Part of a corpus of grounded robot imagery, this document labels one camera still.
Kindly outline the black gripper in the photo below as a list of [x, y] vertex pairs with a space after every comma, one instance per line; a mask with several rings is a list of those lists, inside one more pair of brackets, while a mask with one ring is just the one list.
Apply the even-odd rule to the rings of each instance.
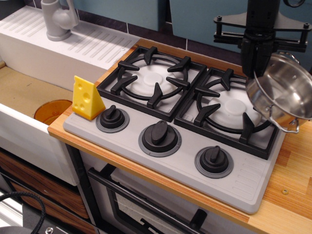
[[247, 77], [263, 76], [277, 50], [305, 52], [310, 24], [279, 12], [279, 0], [249, 0], [247, 12], [214, 18], [214, 42], [241, 49], [242, 71]]

